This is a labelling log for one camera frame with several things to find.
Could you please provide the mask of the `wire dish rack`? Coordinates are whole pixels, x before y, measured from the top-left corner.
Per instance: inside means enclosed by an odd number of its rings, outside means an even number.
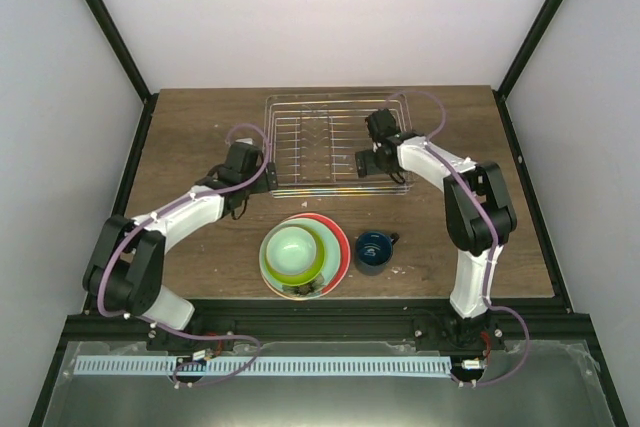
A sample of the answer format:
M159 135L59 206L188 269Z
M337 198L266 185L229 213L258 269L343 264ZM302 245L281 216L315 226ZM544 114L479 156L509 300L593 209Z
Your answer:
M412 128L408 99L391 92L276 94L267 98L265 131L278 188L275 198L402 195L413 176L360 178L356 153L373 147L365 119L390 110L398 127Z

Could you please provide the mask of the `pale green ceramic bowl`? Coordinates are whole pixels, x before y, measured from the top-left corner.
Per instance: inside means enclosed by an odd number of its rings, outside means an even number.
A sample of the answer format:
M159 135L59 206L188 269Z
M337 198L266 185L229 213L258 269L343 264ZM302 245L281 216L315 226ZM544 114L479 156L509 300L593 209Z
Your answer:
M266 261L281 275L296 276L306 272L315 262L316 254L312 234L296 225L276 229L266 241Z

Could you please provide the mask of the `dark blue mug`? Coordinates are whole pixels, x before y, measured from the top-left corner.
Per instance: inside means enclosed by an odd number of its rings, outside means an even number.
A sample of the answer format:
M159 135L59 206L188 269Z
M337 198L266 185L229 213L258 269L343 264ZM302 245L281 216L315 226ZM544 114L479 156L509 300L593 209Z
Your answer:
M378 231L362 233L355 242L354 265L366 276L381 274L394 253L394 246L400 236L394 232L385 234Z

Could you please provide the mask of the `lime green plate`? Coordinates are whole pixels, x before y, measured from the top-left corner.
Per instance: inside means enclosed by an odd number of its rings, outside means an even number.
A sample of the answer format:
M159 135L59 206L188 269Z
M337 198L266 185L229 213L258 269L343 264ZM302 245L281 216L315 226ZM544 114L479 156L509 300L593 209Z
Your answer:
M303 227L299 224L289 224L289 225L296 225L299 227ZM303 272L300 275L296 275L296 276L285 276L285 275L281 275L278 274L277 272L275 272L274 270L271 269L271 267L268 265L267 261L266 261L266 257L265 257L265 247L266 247L266 241L268 239L268 237L278 228L284 227L284 226L280 226L280 227L276 227L274 229L272 229L267 236L264 238L261 247L260 247L260 260L263 262L263 267L266 269L266 272L271 275L276 281L280 282L281 284L284 284L286 286L299 286L305 283L310 282L314 277L316 277L324 264L325 261L325 247L324 244L321 240L321 238L312 230L303 227L305 230L307 230L309 233L312 234L312 236L314 237L315 241L316 241L316 246L317 246L317 254L316 254L316 258L315 258L315 262L313 263L313 265L306 271Z

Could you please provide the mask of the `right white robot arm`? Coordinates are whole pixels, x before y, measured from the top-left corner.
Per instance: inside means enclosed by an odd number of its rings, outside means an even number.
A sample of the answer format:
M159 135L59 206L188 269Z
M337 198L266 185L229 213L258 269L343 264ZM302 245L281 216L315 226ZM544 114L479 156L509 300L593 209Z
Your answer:
M447 343L458 350L480 337L474 319L491 308L490 292L499 256L517 227L517 216L500 166L458 157L429 137L403 132L388 109L365 118L373 147L355 154L360 178L386 174L398 182L412 173L444 196L446 228L457 249L450 303L456 317L444 325Z

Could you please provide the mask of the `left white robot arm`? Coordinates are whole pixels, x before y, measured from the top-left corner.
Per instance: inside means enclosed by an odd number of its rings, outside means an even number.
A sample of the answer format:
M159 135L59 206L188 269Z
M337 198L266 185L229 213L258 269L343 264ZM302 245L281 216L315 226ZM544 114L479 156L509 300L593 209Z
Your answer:
M195 307L163 285L165 255L199 229L244 214L253 194L278 186L274 162L248 139L229 147L223 163L211 168L185 194L134 218L111 216L103 225L82 279L101 315L129 314L169 328L181 350L196 349L203 324Z

